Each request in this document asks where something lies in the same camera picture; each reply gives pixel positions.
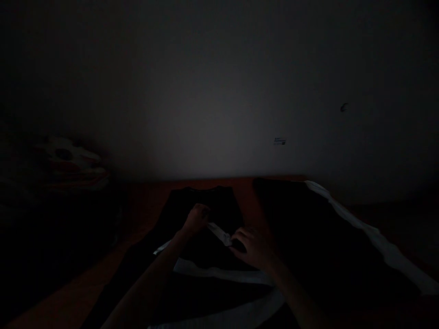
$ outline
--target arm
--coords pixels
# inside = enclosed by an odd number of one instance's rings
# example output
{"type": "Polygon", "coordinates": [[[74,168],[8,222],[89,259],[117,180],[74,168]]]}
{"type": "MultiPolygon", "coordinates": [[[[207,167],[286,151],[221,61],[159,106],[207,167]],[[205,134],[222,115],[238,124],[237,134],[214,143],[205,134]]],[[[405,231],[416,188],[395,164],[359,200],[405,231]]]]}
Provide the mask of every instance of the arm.
{"type": "Polygon", "coordinates": [[[101,329],[146,328],[160,300],[166,281],[188,240],[208,222],[204,205],[196,204],[183,228],[128,290],[101,329]]]}
{"type": "Polygon", "coordinates": [[[256,230],[239,228],[232,236],[233,239],[240,240],[247,253],[241,253],[232,247],[230,250],[237,258],[264,271],[274,280],[302,329],[331,328],[325,314],[256,230]]]}

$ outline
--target label on wall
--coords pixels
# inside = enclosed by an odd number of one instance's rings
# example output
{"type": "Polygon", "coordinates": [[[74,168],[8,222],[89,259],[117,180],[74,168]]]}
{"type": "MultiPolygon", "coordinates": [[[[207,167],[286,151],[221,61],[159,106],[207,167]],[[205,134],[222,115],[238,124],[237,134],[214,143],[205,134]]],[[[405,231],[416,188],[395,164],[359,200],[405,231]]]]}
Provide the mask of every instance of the label on wall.
{"type": "Polygon", "coordinates": [[[286,139],[283,137],[276,137],[274,139],[274,144],[273,145],[285,145],[286,139]]]}

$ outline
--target white stripe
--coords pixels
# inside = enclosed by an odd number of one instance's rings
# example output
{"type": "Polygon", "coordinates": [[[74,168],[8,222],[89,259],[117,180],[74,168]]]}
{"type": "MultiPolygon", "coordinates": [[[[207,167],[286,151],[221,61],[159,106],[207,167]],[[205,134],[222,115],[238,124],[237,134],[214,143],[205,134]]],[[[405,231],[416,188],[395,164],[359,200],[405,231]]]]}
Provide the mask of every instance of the white stripe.
{"type": "Polygon", "coordinates": [[[381,235],[379,229],[374,228],[356,218],[345,207],[335,201],[328,190],[319,184],[307,180],[306,185],[311,191],[325,197],[332,205],[337,214],[341,218],[348,221],[352,226],[359,228],[366,233],[371,243],[384,256],[384,262],[402,272],[409,280],[411,280],[421,290],[423,295],[437,295],[439,294],[439,283],[429,277],[426,273],[420,270],[416,265],[409,261],[396,247],[381,235]]]}
{"type": "Polygon", "coordinates": [[[159,252],[161,252],[162,250],[164,250],[168,244],[171,242],[171,240],[169,240],[168,242],[166,242],[164,245],[160,246],[156,251],[154,251],[153,254],[157,255],[159,252]]]}
{"type": "MultiPolygon", "coordinates": [[[[215,234],[215,236],[218,239],[221,240],[221,242],[226,247],[230,247],[232,245],[232,240],[230,239],[230,235],[228,233],[224,232],[218,225],[216,225],[215,223],[208,223],[207,227],[213,234],[215,234]]],[[[171,240],[166,242],[164,245],[160,246],[156,251],[154,251],[154,255],[157,255],[162,250],[164,250],[170,242],[171,242],[171,240]]]]}
{"type": "Polygon", "coordinates": [[[208,223],[207,227],[209,228],[210,231],[212,231],[213,234],[216,235],[218,239],[221,240],[222,243],[224,243],[226,247],[230,247],[232,245],[232,240],[230,239],[230,235],[224,232],[222,229],[220,229],[218,225],[216,225],[215,223],[208,223]]]}
{"type": "Polygon", "coordinates": [[[189,276],[216,277],[242,283],[255,283],[274,286],[273,281],[262,271],[227,271],[216,267],[202,269],[190,260],[179,258],[174,266],[174,272],[189,276]]]}
{"type": "Polygon", "coordinates": [[[273,316],[285,300],[278,289],[273,289],[264,298],[240,305],[230,310],[193,318],[180,322],[150,326],[152,329],[193,329],[193,328],[240,328],[254,329],[273,316]]]}

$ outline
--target mark on wall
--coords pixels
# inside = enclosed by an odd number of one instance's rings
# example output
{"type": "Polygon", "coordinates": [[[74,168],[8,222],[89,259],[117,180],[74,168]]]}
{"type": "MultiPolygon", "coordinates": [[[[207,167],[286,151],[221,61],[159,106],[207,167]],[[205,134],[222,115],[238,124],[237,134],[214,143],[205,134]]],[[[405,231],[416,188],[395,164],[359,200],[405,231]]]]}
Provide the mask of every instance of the mark on wall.
{"type": "Polygon", "coordinates": [[[286,139],[283,137],[275,137],[273,145],[285,145],[286,139]]]}
{"type": "Polygon", "coordinates": [[[348,103],[344,103],[342,107],[340,107],[340,112],[345,112],[348,109],[348,103]]]}

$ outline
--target hand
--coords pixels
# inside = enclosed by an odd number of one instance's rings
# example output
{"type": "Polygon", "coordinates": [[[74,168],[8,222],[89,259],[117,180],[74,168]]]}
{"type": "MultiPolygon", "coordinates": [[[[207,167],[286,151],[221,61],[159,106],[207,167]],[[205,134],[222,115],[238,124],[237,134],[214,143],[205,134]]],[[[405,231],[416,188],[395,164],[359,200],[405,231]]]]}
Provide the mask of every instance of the hand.
{"type": "Polygon", "coordinates": [[[247,253],[239,252],[233,247],[229,248],[237,258],[248,265],[268,271],[271,263],[277,259],[264,238],[254,228],[239,228],[231,239],[238,239],[245,246],[247,253]]]}
{"type": "Polygon", "coordinates": [[[186,222],[183,225],[182,231],[190,236],[198,233],[208,223],[210,208],[208,206],[197,203],[193,206],[186,222]]]}

